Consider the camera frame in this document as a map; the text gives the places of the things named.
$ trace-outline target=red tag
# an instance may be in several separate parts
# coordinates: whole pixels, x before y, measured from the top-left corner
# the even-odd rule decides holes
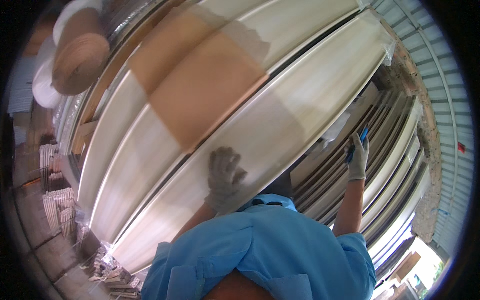
[[[458,150],[462,153],[462,154],[465,154],[465,145],[462,144],[461,142],[458,142]]]

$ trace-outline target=brown paper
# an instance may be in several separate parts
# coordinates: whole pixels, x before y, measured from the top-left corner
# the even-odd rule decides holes
[[[53,65],[53,86],[64,95],[85,91],[100,75],[109,54],[98,12],[85,8],[66,23]]]
[[[147,95],[152,94],[175,66],[214,30],[192,12],[172,9],[128,60]]]
[[[175,67],[149,102],[190,153],[267,77],[244,49],[217,32]]]

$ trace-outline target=roll of paper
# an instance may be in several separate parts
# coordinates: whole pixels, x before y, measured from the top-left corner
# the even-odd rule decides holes
[[[64,95],[85,91],[101,74],[109,54],[96,9],[85,8],[66,23],[53,65],[53,86]]]
[[[53,60],[56,49],[53,37],[50,35],[43,41],[35,58],[32,92],[35,101],[45,108],[54,108],[61,99],[61,94],[52,86]]]
[[[61,33],[68,20],[74,14],[85,8],[93,8],[98,12],[98,14],[101,14],[103,9],[102,0],[73,0],[65,5],[59,17],[57,18],[55,25],[53,26],[53,41],[55,42],[56,46],[59,44]]]

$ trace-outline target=hand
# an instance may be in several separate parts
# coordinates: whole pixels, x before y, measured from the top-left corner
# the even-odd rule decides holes
[[[348,181],[365,179],[369,149],[368,138],[365,137],[363,144],[360,141],[358,133],[352,134],[351,138],[355,145],[355,151],[353,152],[352,160],[348,164]]]
[[[242,188],[247,172],[238,167],[240,154],[230,147],[220,147],[210,154],[208,161],[209,195],[205,202],[220,214],[231,209],[230,198]]]

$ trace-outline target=blue utility knife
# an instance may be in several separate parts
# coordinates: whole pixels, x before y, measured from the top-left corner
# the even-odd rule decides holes
[[[363,141],[365,140],[365,137],[367,136],[367,133],[368,133],[368,128],[367,128],[367,127],[363,128],[363,131],[362,131],[361,134],[360,134],[360,141],[361,141],[362,143],[363,143]],[[351,145],[351,146],[348,148],[347,157],[345,157],[345,162],[346,162],[347,164],[349,164],[349,163],[352,161],[353,152],[355,152],[355,145]]]

